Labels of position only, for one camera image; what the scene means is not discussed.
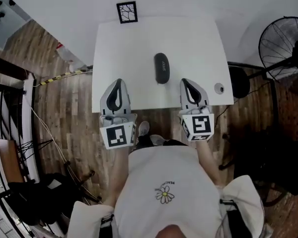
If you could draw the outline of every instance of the daisy graphic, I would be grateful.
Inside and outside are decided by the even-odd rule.
[[[169,186],[161,187],[155,196],[157,200],[160,200],[161,204],[169,203],[173,198],[174,195],[169,193]]]

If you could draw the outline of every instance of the person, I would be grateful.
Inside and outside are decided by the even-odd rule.
[[[223,202],[235,205],[243,219],[237,225],[228,219],[230,231],[224,220],[232,214]],[[102,234],[106,220],[112,224],[110,236]],[[128,148],[116,150],[106,200],[75,203],[67,237],[217,238],[246,228],[247,235],[238,237],[256,238],[263,227],[263,207],[249,177],[224,187],[207,141],[197,141],[194,149],[150,136],[143,121],[135,149],[130,154]]]

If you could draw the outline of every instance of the shirt sleeve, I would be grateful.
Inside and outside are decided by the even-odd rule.
[[[86,205],[77,201],[74,205],[67,238],[98,238],[101,219],[114,212],[109,205]]]

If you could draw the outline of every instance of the black pants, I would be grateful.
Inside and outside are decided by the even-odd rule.
[[[163,143],[164,146],[168,146],[168,145],[184,145],[187,146],[186,144],[181,143],[178,140],[174,140],[174,139],[170,139],[168,141],[165,141]],[[134,148],[134,151],[142,149],[142,148],[146,148],[146,147],[153,147],[153,143],[151,142],[150,136],[148,134],[144,135],[144,136],[139,136],[138,137],[138,144],[136,145],[136,147]]]

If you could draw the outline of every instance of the black cable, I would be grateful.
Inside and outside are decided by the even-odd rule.
[[[250,95],[251,93],[254,93],[254,92],[259,91],[263,86],[265,86],[265,85],[267,85],[267,84],[269,84],[269,83],[270,83],[270,82],[267,82],[267,83],[265,83],[265,84],[262,84],[262,85],[261,85],[260,87],[258,87],[256,90],[249,92],[246,96]],[[228,110],[228,108],[231,107],[231,106],[233,106],[233,105],[228,105],[228,106],[224,109],[224,111],[218,115],[218,117],[217,117],[217,119],[216,119],[216,122],[215,122],[215,126],[214,126],[214,128],[216,128],[216,126],[218,125],[218,121],[219,121],[220,116],[223,115],[223,114],[226,112],[226,110]]]

